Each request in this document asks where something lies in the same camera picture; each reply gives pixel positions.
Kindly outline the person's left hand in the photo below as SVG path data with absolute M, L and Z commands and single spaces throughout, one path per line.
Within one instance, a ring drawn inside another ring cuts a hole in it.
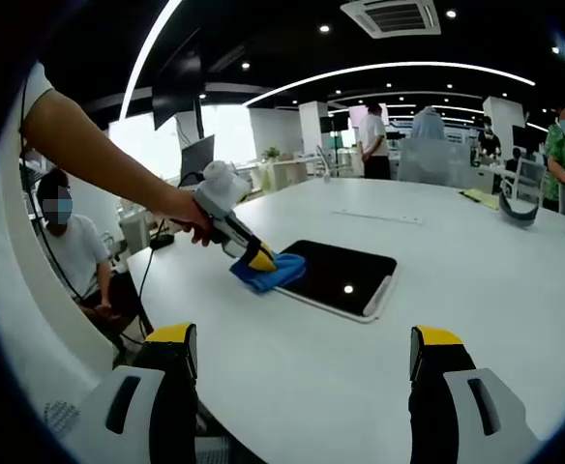
M 170 194 L 167 216 L 179 224 L 186 233 L 193 233 L 192 242 L 208 247 L 213 225 L 209 216 L 194 201 L 189 191 L 176 189 Z

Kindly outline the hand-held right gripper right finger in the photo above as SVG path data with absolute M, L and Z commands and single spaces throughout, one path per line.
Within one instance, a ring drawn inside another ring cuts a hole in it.
M 540 448 L 522 401 L 455 334 L 414 326 L 409 380 L 412 463 L 526 463 Z

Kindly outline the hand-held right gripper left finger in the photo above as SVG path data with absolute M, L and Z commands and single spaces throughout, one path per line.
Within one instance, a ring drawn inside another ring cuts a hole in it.
M 64 447 L 78 463 L 194 463 L 196 324 L 150 333 L 78 407 Z

